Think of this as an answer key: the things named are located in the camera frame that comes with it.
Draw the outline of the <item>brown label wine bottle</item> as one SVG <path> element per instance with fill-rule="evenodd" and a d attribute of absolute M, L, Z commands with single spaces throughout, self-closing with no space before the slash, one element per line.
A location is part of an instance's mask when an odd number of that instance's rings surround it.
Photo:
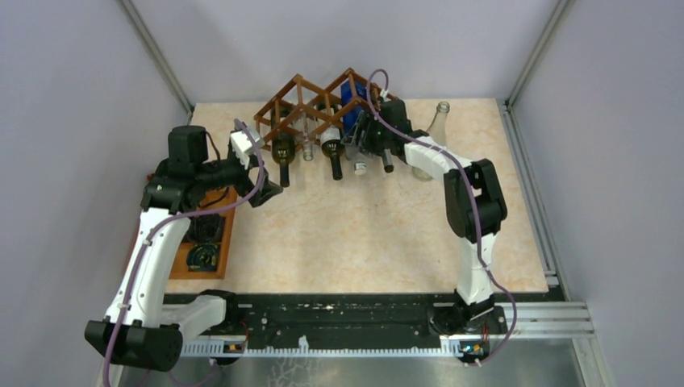
<path fill-rule="evenodd" d="M 376 97 L 375 105 L 376 114 L 374 115 L 373 123 L 374 129 L 373 134 L 373 150 L 377 156 L 380 156 L 383 164 L 383 169 L 385 173 L 392 173 L 394 171 L 394 164 L 392 161 L 392 153 L 390 150 L 391 145 L 391 132 L 386 129 L 386 126 L 380 122 L 381 118 L 381 104 L 386 100 L 386 98 L 379 94 Z"/>

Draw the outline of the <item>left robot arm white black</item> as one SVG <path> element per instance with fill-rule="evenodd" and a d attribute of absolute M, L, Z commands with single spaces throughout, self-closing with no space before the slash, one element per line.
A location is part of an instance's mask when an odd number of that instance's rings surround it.
<path fill-rule="evenodd" d="M 228 291 L 205 290 L 175 311 L 163 309 L 165 289 L 177 250 L 192 218 L 232 210 L 247 202 L 258 207 L 283 189 L 268 179 L 261 155 L 264 139 L 240 120 L 229 137 L 227 155 L 208 159 L 208 132 L 200 126 L 175 127 L 169 153 L 144 187 L 139 230 L 119 290 L 100 320 L 90 320 L 86 341 L 112 364 L 168 372 L 184 343 L 215 327 L 236 331 L 242 313 Z M 233 189 L 236 202 L 213 211 L 201 202 L 211 191 Z"/>

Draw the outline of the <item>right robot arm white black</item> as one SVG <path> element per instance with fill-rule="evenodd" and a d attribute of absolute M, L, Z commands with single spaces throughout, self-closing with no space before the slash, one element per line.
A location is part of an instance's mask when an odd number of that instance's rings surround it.
<path fill-rule="evenodd" d="M 493 163 L 449 151 L 445 143 L 450 105 L 439 102 L 426 131 L 414 130 L 400 99 L 381 102 L 376 112 L 363 110 L 351 129 L 351 144 L 389 164 L 393 156 L 444 187 L 445 213 L 461 244 L 456 301 L 434 307 L 431 329 L 442 335 L 475 332 L 494 310 L 490 265 L 494 242 L 507 217 L 507 205 Z"/>

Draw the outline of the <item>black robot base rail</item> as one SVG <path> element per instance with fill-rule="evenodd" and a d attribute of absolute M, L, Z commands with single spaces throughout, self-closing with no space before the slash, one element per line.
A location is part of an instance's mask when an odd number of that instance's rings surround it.
<path fill-rule="evenodd" d="M 471 318 L 455 293 L 237 294 L 227 317 L 200 336 L 246 337 L 252 350 L 435 349 L 444 336 L 507 332 L 503 308 Z"/>

